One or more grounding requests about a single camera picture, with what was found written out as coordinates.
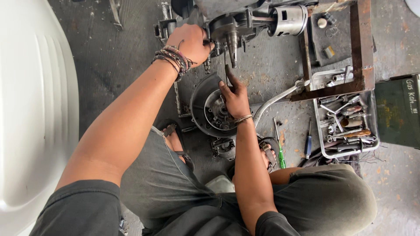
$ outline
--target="black sandal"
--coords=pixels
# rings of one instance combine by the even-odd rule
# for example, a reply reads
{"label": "black sandal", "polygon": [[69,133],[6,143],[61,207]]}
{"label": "black sandal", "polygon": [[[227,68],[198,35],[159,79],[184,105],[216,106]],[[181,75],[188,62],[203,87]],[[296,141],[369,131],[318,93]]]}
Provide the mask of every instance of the black sandal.
{"label": "black sandal", "polygon": [[[176,121],[169,118],[163,119],[158,123],[156,128],[159,130],[163,130],[165,128],[166,130],[165,132],[163,132],[165,137],[168,137],[171,133],[175,131],[176,134],[178,135],[179,141],[181,142],[182,149],[184,149],[184,140],[182,138],[182,131]],[[175,151],[175,153],[178,154],[178,156],[183,157],[185,160],[185,164],[190,168],[191,171],[194,171],[195,164],[192,161],[191,157],[186,152]]]}

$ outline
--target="green screwdriver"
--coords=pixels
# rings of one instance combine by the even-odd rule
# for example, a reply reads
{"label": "green screwdriver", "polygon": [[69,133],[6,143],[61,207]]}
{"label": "green screwdriver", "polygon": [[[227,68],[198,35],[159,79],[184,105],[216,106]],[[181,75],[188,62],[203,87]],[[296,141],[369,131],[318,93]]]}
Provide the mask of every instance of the green screwdriver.
{"label": "green screwdriver", "polygon": [[280,148],[280,151],[278,152],[278,160],[279,160],[279,163],[280,163],[280,168],[284,169],[284,168],[286,168],[286,161],[284,160],[283,149],[281,148],[280,138],[278,136],[278,130],[277,130],[277,122],[276,122],[275,117],[273,117],[273,121],[274,121],[274,127],[276,128],[276,136],[277,136],[278,147]]}

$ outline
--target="concrete floor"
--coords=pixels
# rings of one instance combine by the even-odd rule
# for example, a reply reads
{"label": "concrete floor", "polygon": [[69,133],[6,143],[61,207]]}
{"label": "concrete floor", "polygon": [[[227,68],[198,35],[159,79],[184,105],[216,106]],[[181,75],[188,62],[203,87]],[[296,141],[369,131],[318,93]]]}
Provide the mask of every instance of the concrete floor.
{"label": "concrete floor", "polygon": [[[153,36],[153,24],[162,19],[160,0],[122,0],[120,15],[124,31],[112,25],[113,17],[107,0],[49,0],[68,38],[74,55],[79,81],[80,135],[138,75],[150,64],[154,51],[161,44]],[[420,18],[403,0],[372,0],[372,30],[378,51],[374,54],[375,79],[381,81],[420,71]],[[270,38],[261,34],[251,41],[247,53],[239,53],[239,68],[234,73],[248,85],[250,103],[263,102],[289,88],[302,76],[299,45],[295,37]],[[343,68],[345,60],[312,72]],[[212,70],[223,77],[223,57],[212,62]],[[179,83],[181,100],[188,102],[201,78],[202,66],[192,70]],[[190,121],[176,118],[174,92],[171,90],[158,114],[176,119],[182,127]],[[274,135],[272,117],[284,125],[285,158],[288,167],[300,162],[310,115],[314,116],[311,101],[273,105],[258,127],[264,135]],[[313,147],[319,147],[313,134]],[[213,158],[207,137],[201,132],[184,136],[185,148],[196,157],[198,179],[207,182],[231,165]],[[369,160],[361,163],[364,180],[372,187],[378,204],[378,216],[359,235],[420,235],[419,182],[420,151],[392,144],[383,144]],[[139,235],[138,218],[123,208],[129,222],[129,235]]]}

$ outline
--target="rusty metal frame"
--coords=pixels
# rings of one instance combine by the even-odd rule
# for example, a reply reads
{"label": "rusty metal frame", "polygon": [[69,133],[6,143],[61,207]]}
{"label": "rusty metal frame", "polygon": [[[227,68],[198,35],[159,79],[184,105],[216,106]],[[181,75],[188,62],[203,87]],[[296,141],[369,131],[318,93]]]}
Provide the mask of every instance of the rusty metal frame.
{"label": "rusty metal frame", "polygon": [[[350,6],[350,37],[352,40],[354,81],[293,95],[291,101],[364,92],[375,88],[370,0],[335,0],[329,3],[319,3],[316,6],[308,7],[308,12],[309,14],[315,14],[326,11],[336,11],[342,10],[347,6]],[[312,77],[308,44],[307,32],[301,34],[300,46],[304,80],[308,80]]]}

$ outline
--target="bracelet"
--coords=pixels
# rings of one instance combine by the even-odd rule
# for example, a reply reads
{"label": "bracelet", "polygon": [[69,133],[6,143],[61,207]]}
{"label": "bracelet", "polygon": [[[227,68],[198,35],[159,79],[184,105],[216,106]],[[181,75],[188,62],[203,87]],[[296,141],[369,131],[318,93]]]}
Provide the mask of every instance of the bracelet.
{"label": "bracelet", "polygon": [[252,118],[252,115],[246,115],[240,119],[236,119],[235,120],[235,125],[239,125],[240,123],[243,123],[244,121],[246,121],[248,118]]}
{"label": "bracelet", "polygon": [[186,74],[189,70],[191,70],[192,64],[197,64],[196,62],[191,61],[190,59],[186,58],[181,51],[179,51],[179,45],[178,47],[172,46],[172,45],[166,45],[161,50],[156,51],[155,57],[153,58],[152,63],[155,60],[165,60],[169,61],[171,59],[179,66],[179,70],[174,66],[172,63],[173,68],[178,73],[178,76],[175,80],[175,82],[178,82],[181,80],[181,77]]}

